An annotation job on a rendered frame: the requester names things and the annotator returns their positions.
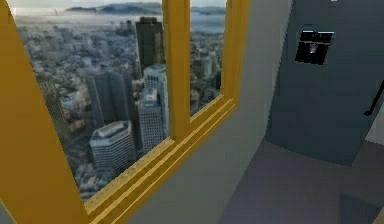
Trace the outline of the yellow framed window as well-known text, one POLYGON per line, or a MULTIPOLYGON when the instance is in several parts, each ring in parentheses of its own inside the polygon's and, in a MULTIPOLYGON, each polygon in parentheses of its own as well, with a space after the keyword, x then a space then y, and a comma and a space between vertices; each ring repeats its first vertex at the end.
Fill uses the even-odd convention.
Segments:
POLYGON ((0 204, 14 224, 125 224, 238 106, 249 0, 228 0, 220 94, 189 112, 190 0, 162 0, 170 135, 82 201, 7 0, 0 0, 0 204))

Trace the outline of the grey blue fridge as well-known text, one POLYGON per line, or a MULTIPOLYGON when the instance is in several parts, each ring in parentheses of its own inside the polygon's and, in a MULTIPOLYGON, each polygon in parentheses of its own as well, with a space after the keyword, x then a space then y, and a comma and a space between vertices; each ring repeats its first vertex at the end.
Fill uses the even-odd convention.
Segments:
POLYGON ((266 140, 350 166, 384 103, 384 0, 293 0, 266 140))

